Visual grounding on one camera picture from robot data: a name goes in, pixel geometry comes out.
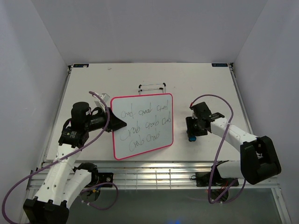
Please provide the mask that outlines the blue bone-shaped eraser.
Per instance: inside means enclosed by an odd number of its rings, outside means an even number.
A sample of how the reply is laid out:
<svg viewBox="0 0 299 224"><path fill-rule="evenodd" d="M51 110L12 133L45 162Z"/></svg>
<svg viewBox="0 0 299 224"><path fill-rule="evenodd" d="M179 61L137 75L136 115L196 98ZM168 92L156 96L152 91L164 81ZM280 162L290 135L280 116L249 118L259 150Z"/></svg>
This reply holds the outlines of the blue bone-shaped eraser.
<svg viewBox="0 0 299 224"><path fill-rule="evenodd" d="M190 142L195 142L196 139L197 139L197 138L196 138L195 136L191 136L191 137L188 138L188 140L189 140Z"/></svg>

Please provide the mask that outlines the pink framed whiteboard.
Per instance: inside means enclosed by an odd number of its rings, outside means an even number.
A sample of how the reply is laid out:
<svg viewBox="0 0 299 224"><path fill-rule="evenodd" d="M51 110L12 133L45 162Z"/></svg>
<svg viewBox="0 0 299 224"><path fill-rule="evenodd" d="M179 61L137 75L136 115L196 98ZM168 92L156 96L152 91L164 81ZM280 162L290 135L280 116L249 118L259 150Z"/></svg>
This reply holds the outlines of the pink framed whiteboard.
<svg viewBox="0 0 299 224"><path fill-rule="evenodd" d="M119 96L110 101L113 114L127 125L113 132L118 161L169 147L174 142L173 95Z"/></svg>

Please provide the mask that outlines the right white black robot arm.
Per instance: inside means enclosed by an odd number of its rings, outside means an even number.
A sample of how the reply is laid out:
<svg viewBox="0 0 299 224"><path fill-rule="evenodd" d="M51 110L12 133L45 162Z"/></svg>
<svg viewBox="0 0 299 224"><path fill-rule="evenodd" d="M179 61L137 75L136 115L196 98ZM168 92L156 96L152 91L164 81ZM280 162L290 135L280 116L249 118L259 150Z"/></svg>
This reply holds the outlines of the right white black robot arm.
<svg viewBox="0 0 299 224"><path fill-rule="evenodd" d="M209 133L221 137L240 154L237 161L220 161L202 177L203 184L222 185L228 179L242 178L255 185L281 173L282 168L273 141L268 136L257 137L237 126L219 112L212 113L205 102L191 106L192 116L186 117L190 142Z"/></svg>

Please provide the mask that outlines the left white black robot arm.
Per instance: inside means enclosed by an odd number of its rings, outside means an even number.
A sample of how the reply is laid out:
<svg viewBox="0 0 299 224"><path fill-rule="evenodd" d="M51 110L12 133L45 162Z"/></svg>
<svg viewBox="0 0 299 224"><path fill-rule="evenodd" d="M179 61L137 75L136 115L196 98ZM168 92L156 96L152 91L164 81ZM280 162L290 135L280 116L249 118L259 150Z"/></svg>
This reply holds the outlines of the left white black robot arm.
<svg viewBox="0 0 299 224"><path fill-rule="evenodd" d="M48 174L33 199L26 199L24 212L31 224L65 224L69 210L84 188L99 184L98 168L93 163L74 164L80 149L86 145L89 133L106 132L126 127L127 123L116 117L111 108L91 109L87 102L72 106L71 118L62 129L58 140L56 158L47 166Z"/></svg>

